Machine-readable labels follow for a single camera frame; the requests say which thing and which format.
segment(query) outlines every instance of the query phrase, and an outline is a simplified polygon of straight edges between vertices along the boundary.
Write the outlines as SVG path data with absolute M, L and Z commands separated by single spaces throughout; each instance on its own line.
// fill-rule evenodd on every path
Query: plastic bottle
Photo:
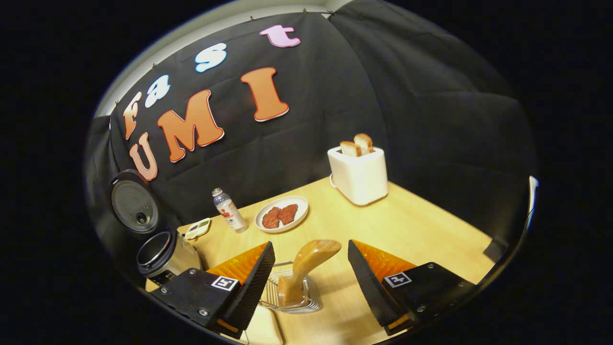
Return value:
M 230 225 L 237 233 L 247 230 L 249 224 L 247 224 L 247 222 L 243 219 L 243 216 L 240 215 L 238 209 L 234 205 L 234 202 L 232 199 L 230 199 L 230 196 L 224 193 L 224 191 L 219 187 L 213 189 L 212 194 L 213 204 L 217 208 L 217 211 L 219 211 L 219 214 L 224 217 L 226 223 L 228 223 L 228 225 Z

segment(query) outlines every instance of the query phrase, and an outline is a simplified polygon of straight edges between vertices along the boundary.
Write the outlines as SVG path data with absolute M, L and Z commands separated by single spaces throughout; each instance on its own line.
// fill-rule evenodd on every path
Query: wooden table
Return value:
M 494 265 L 483 254 L 492 240 L 489 236 L 404 188 L 388 183 L 385 198 L 368 206 L 355 206 L 332 188 L 326 177 L 241 208 L 240 213 L 249 223 L 244 233 L 236 234 L 218 215 L 212 218 L 209 232 L 190 243 L 210 268 L 267 241 L 273 243 L 277 263 L 293 260 L 298 250 L 313 239 L 340 242 L 343 247 L 339 253 L 309 274 L 317 285 L 323 308 L 309 314 L 275 311 L 279 328 L 287 345 L 374 344 L 390 337 L 371 313 L 349 264 L 350 239 L 415 265 L 436 262 L 474 284 Z M 303 222 L 278 234 L 258 229 L 254 223 L 258 211 L 288 195 L 308 200 L 309 211 Z M 184 233 L 187 227 L 178 231 Z M 276 267 L 273 272 L 290 267 Z M 156 288 L 147 281 L 146 290 Z

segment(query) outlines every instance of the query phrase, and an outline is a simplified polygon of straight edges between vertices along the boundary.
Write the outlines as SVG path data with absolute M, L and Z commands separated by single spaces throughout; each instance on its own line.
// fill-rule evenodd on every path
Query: orange letter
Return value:
M 158 175 L 158 165 L 155 163 L 155 158 L 153 157 L 153 152 L 151 152 L 151 147 L 149 147 L 148 139 L 149 134 L 144 132 L 139 138 L 139 144 L 143 147 L 145 156 L 147 156 L 147 159 L 149 160 L 149 169 L 145 169 L 143 161 L 140 160 L 139 146 L 137 144 L 134 144 L 134 146 L 132 146 L 130 149 L 130 157 L 132 157 L 134 165 L 136 165 L 136 169 L 140 172 L 140 174 L 147 181 L 151 181 Z
M 136 128 L 136 121 L 133 121 L 132 118 L 136 117 L 136 114 L 139 112 L 139 104 L 136 101 L 140 101 L 141 92 L 139 91 L 128 106 L 126 110 L 123 111 L 123 118 L 126 119 L 126 140 L 130 138 L 134 128 Z
M 224 130 L 217 127 L 208 106 L 210 96 L 211 91 L 208 90 L 191 96 L 185 112 L 185 120 L 172 110 L 167 111 L 158 119 L 158 126 L 164 130 L 166 142 L 168 142 L 172 163 L 185 157 L 185 149 L 179 147 L 179 142 L 188 150 L 194 150 L 194 129 L 198 132 L 198 146 L 209 145 L 224 136 Z
M 279 117 L 289 111 L 287 103 L 281 102 L 272 81 L 276 69 L 264 67 L 251 71 L 240 78 L 243 83 L 249 84 L 253 99 L 256 101 L 256 113 L 253 117 L 258 122 Z

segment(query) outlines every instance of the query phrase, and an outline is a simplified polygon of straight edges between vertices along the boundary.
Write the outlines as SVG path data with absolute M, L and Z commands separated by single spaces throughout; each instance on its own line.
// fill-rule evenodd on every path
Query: wooden handle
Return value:
M 333 257 L 341 244 L 331 239 L 316 239 L 305 244 L 294 259 L 291 276 L 279 279 L 279 303 L 281 306 L 297 304 L 302 300 L 302 280 L 315 267 Z

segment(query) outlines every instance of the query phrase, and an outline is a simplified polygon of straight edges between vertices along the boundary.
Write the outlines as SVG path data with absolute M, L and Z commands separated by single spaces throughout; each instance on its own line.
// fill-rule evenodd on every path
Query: toaster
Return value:
M 385 154 L 378 147 L 374 150 L 360 157 L 343 155 L 340 146 L 328 150 L 330 185 L 358 206 L 387 195 Z

